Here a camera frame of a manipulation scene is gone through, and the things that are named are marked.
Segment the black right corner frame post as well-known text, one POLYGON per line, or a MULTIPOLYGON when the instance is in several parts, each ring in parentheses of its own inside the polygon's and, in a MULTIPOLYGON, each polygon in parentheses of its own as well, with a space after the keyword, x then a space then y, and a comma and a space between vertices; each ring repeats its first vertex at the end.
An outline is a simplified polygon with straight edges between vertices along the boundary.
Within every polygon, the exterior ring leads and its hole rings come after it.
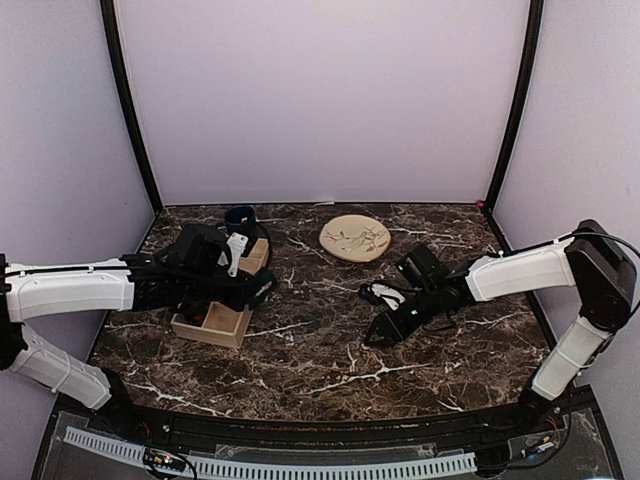
POLYGON ((486 217, 493 215, 506 180, 510 160, 516 144, 535 63, 544 11, 544 0, 531 0, 513 98, 495 168, 481 210, 486 217))

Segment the dark green sock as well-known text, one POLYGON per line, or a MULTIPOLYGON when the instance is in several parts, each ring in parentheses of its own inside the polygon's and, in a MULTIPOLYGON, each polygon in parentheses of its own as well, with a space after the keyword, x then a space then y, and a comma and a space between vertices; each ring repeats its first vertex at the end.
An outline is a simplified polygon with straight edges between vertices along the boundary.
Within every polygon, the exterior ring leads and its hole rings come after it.
POLYGON ((255 275, 255 283, 251 287, 249 308, 254 309, 262 304, 268 294, 277 287, 275 275, 267 268, 260 269, 255 275))

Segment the bird pattern ceramic plate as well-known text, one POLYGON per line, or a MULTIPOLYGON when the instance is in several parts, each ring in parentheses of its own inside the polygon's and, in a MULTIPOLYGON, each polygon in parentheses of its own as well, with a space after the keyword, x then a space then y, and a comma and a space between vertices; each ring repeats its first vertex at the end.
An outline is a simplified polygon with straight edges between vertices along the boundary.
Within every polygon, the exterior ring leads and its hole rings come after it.
POLYGON ((332 256, 352 263, 380 258, 390 247, 390 231, 378 220, 364 215, 342 215, 321 229, 321 247, 332 256))

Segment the black red yellow argyle sock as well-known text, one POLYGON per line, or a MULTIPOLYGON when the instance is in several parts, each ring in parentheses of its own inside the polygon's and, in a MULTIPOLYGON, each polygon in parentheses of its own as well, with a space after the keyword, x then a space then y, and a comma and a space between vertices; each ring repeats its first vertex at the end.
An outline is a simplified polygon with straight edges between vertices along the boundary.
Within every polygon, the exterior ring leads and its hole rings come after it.
POLYGON ((208 307, 203 305, 191 305, 182 312, 181 322, 195 327, 201 327, 208 313, 208 307))

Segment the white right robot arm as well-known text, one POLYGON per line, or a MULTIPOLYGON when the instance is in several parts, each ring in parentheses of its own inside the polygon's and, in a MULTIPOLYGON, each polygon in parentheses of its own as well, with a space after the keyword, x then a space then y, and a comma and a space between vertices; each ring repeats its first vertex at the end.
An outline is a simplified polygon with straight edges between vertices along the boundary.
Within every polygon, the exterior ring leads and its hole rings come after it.
POLYGON ((530 434, 547 420, 548 403, 564 393, 638 311, 638 256, 635 247, 591 219, 559 238, 481 256, 456 268, 420 244, 396 264, 409 289, 376 282, 363 293, 368 301, 389 304, 371 322, 364 343, 394 346, 441 314, 512 294, 576 288, 581 301, 576 318, 524 388, 521 396, 526 399, 510 413, 511 426, 530 434))

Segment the black corner frame post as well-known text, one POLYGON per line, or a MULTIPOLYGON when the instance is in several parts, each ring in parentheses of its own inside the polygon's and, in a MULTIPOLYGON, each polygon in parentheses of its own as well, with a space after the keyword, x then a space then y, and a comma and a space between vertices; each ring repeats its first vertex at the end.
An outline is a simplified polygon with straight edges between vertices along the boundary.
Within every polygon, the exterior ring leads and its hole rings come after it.
POLYGON ((513 98, 495 168, 481 210, 486 217, 493 215, 506 180, 510 160, 516 144, 535 63, 544 11, 544 0, 531 0, 513 98))
POLYGON ((164 205, 152 171, 134 105, 134 98, 125 65, 124 50, 120 38, 116 3, 113 0, 100 0, 99 4, 112 74, 127 134, 146 196, 154 215, 158 216, 163 211, 164 205))

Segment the blue enamel mug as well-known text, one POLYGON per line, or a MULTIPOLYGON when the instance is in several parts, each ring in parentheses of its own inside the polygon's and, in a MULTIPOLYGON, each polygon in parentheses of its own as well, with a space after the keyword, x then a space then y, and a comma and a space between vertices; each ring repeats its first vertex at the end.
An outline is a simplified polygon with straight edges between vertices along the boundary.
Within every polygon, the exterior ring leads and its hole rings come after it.
POLYGON ((224 225, 229 235, 254 235, 257 231, 256 224, 255 210, 249 205, 232 206, 224 214, 224 225))

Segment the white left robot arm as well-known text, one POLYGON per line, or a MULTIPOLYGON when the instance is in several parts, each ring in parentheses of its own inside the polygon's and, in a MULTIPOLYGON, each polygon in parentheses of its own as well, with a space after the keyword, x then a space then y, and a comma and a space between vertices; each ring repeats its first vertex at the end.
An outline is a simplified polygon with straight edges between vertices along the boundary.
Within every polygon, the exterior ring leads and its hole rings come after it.
POLYGON ((168 253, 133 254, 94 263, 35 266, 1 263, 1 367, 101 413, 120 436, 141 427, 118 374, 88 365, 68 352, 61 335, 47 339, 47 320, 96 320, 107 312, 180 310, 220 302, 253 308, 267 272, 247 274, 219 262, 178 260, 168 253))

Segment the black left corner frame post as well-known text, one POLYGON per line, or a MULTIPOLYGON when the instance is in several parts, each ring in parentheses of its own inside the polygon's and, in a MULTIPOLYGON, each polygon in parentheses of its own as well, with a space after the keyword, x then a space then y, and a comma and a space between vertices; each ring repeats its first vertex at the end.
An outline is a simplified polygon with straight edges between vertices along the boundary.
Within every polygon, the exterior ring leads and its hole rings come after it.
POLYGON ((125 65, 124 50, 120 38, 116 3, 113 0, 100 0, 99 4, 112 74, 127 134, 146 196, 154 215, 158 216, 163 211, 164 205, 152 171, 134 105, 134 98, 125 65))

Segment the wooden compartment box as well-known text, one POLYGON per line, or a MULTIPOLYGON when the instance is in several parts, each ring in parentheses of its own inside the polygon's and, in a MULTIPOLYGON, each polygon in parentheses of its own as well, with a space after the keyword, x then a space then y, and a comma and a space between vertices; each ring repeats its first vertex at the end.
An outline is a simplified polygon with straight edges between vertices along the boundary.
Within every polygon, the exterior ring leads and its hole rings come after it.
MULTIPOLYGON (((246 257, 238 261, 239 271, 256 274, 268 259, 268 240, 259 238, 246 257)), ((252 312, 245 308, 236 312, 219 302, 208 304, 188 321, 182 314, 171 320, 174 333, 183 339, 239 349, 243 343, 252 312)))

